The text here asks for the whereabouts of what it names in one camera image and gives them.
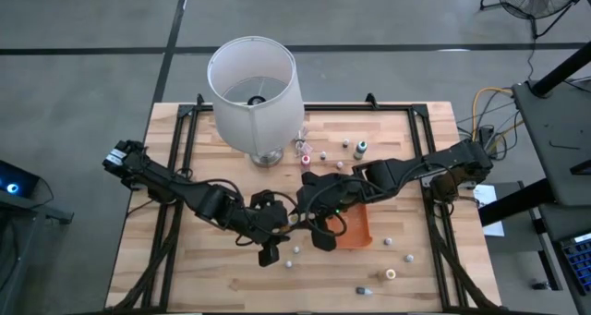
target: lampshade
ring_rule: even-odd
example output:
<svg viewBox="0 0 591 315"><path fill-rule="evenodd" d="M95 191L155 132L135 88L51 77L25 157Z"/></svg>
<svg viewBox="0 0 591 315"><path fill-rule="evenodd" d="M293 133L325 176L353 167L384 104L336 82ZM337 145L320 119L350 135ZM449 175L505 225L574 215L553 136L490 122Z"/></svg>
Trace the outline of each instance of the lampshade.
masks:
<svg viewBox="0 0 591 315"><path fill-rule="evenodd" d="M231 147L264 156L284 148L302 127L296 61L278 42L263 37L228 42L211 58L207 76L218 133ZM266 101L245 103L254 96Z"/></svg>

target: white paper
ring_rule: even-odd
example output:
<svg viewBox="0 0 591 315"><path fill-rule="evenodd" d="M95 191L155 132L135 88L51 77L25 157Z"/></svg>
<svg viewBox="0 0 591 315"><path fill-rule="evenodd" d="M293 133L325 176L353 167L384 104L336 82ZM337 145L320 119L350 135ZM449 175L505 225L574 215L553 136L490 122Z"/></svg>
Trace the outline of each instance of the white paper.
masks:
<svg viewBox="0 0 591 315"><path fill-rule="evenodd" d="M480 207L487 206L488 204L497 200L495 187L489 185L477 185L474 188L474 198L482 203ZM484 226L482 229L485 236L505 236L505 232L502 229L502 222Z"/></svg>

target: pink object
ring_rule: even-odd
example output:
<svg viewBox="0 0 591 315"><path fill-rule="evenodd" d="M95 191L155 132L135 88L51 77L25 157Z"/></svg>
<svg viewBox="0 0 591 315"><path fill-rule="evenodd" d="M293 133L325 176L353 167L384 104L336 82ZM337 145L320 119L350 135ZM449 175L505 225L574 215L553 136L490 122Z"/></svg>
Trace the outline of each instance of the pink object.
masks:
<svg viewBox="0 0 591 315"><path fill-rule="evenodd" d="M307 166L310 164L310 156L308 156L307 154L302 156L302 164L304 166Z"/></svg>

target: yellow cable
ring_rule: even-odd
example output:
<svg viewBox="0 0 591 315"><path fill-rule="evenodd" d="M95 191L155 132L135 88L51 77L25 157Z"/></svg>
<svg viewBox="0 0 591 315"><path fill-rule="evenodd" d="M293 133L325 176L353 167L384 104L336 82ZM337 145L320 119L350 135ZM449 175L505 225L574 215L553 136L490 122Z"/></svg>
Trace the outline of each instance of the yellow cable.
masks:
<svg viewBox="0 0 591 315"><path fill-rule="evenodd" d="M499 137L497 139L495 139L495 141L492 142L492 145L490 146L490 149L492 150L492 149L496 148L497 147L497 144L501 140L501 137L504 137L505 135L507 135L508 132L510 132L514 128L517 128L517 127L521 126L523 123L524 123L524 120L521 120L521 121L517 122L516 124L514 124L513 126L508 127L507 130L501 132L499 134Z"/></svg>
<svg viewBox="0 0 591 315"><path fill-rule="evenodd" d="M495 87L484 88L476 93L476 95L474 96L474 101L472 102L472 141L476 140L476 104L478 103L478 98L480 97L480 94L484 91L500 91L513 95L513 92L511 90Z"/></svg>

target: blue light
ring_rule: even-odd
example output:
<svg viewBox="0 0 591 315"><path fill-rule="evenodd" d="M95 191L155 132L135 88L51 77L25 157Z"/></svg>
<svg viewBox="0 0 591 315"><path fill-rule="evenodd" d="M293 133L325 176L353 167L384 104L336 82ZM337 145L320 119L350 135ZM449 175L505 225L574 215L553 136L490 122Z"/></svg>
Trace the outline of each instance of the blue light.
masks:
<svg viewBox="0 0 591 315"><path fill-rule="evenodd" d="M6 187L6 190L8 191L9 194L14 194L18 191L18 185L10 184L10 185L8 185L8 187Z"/></svg>

